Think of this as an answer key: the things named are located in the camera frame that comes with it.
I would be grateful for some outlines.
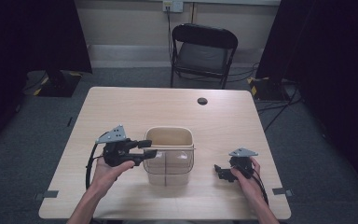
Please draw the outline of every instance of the electrical outlet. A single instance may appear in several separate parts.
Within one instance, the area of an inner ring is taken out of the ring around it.
[[[183,2],[173,1],[172,9],[173,12],[183,12]]]
[[[170,11],[173,11],[172,1],[162,1],[162,11],[167,11],[167,7],[170,9]]]

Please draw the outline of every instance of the table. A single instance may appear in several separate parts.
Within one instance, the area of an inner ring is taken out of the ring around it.
[[[200,97],[208,104],[199,105]],[[187,185],[168,187],[150,185],[142,165],[130,169],[100,201],[95,218],[255,219],[239,186],[220,180],[213,168],[215,164],[228,168],[228,153],[238,147],[259,153],[256,159],[272,212],[278,219],[291,216],[285,195],[272,191],[282,183],[250,92],[115,87],[89,90],[48,188],[58,195],[44,199],[39,216],[71,216],[85,191],[85,166],[95,139],[118,124],[132,140],[144,139],[154,126],[188,128],[196,148],[194,167]]]

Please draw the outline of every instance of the person's right hand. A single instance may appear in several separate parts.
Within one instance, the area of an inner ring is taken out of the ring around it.
[[[250,159],[254,166],[255,171],[260,175],[260,165],[253,157],[251,157]],[[258,200],[264,201],[261,188],[258,186],[258,184],[255,182],[253,178],[247,179],[236,168],[231,168],[231,173],[238,178],[243,194],[245,195],[249,203],[253,204],[255,201]],[[260,180],[259,179],[260,176],[258,176],[257,174],[254,174],[254,177]]]

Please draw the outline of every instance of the person's left hand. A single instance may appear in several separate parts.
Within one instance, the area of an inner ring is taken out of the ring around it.
[[[111,167],[106,164],[103,157],[98,158],[90,187],[95,188],[102,198],[106,195],[107,191],[112,187],[117,178],[134,165],[135,162],[133,161],[125,161],[119,166]]]

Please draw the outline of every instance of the gray carpet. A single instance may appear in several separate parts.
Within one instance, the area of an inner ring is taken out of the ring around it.
[[[233,68],[241,73],[249,68]],[[43,73],[30,74],[29,85]],[[245,75],[230,77],[237,80]],[[175,88],[218,89],[217,82],[177,77]],[[99,68],[80,80],[72,98],[27,95],[21,111],[0,133],[0,223],[64,223],[38,216],[36,193],[48,189],[88,90],[93,86],[168,88],[170,68]],[[229,90],[249,90],[245,80],[228,82]],[[294,86],[287,86],[293,94]],[[283,103],[255,102],[258,109]],[[280,109],[260,110],[263,127]],[[292,217],[287,223],[358,223],[358,176],[324,138],[305,105],[288,106],[266,132]]]

